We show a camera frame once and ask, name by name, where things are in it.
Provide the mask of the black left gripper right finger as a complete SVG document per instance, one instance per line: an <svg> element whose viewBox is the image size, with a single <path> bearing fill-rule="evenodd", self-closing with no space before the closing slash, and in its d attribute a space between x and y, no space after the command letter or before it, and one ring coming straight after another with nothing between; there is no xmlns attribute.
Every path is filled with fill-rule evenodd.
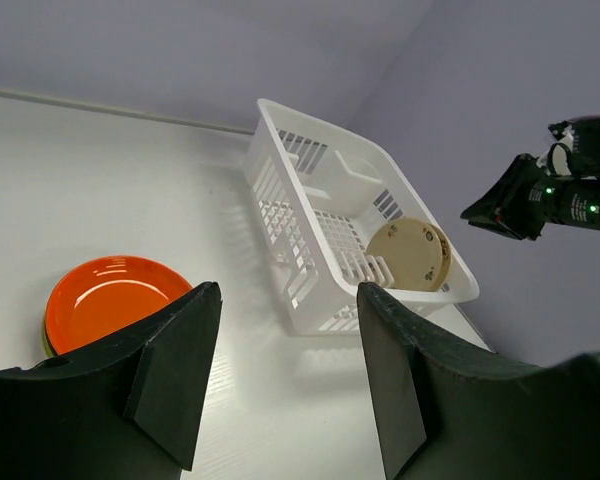
<svg viewBox="0 0 600 480"><path fill-rule="evenodd" d="M514 361L373 283L359 328L389 479L600 479L600 353Z"/></svg>

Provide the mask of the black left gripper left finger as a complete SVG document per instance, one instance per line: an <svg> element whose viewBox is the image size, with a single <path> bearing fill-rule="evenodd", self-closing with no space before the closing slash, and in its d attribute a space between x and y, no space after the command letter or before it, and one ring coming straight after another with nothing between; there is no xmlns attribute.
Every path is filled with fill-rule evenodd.
<svg viewBox="0 0 600 480"><path fill-rule="evenodd" d="M205 282L158 312L0 371L0 479L177 479L192 468L219 332Z"/></svg>

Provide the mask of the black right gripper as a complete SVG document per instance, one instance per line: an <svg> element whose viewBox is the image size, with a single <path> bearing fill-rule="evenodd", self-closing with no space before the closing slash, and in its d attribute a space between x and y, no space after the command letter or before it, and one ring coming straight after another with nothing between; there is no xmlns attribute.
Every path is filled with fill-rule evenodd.
<svg viewBox="0 0 600 480"><path fill-rule="evenodd" d="M460 215L469 225L514 240L535 241L546 223L562 225L557 190L546 186L537 157L517 155L500 179Z"/></svg>

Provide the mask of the lime green plate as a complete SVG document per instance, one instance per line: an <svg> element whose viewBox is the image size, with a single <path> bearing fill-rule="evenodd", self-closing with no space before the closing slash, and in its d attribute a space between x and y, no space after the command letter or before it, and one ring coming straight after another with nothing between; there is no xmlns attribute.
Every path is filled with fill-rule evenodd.
<svg viewBox="0 0 600 480"><path fill-rule="evenodd" d="M52 346L50 345L49 338L48 338L47 331L46 331L45 322L42 322L42 324L41 324L41 338L42 338L43 348L44 348L44 351L45 351L47 357L48 358L54 357L56 355L56 353L53 350Z"/></svg>

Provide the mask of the orange plate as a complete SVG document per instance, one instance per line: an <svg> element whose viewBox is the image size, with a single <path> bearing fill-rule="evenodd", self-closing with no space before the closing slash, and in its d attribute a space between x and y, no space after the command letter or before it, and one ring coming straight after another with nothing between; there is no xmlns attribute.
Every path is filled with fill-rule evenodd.
<svg viewBox="0 0 600 480"><path fill-rule="evenodd" d="M50 345L62 355L154 314L192 285L164 264L138 256L89 260L62 277L47 300Z"/></svg>

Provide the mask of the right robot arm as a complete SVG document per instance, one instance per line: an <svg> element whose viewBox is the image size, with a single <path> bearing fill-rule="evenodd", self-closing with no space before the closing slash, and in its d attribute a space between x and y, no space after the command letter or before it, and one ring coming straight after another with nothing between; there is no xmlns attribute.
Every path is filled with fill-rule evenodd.
<svg viewBox="0 0 600 480"><path fill-rule="evenodd" d="M534 241L547 223L600 231L600 116L548 126L540 156L519 154L461 218L469 225Z"/></svg>

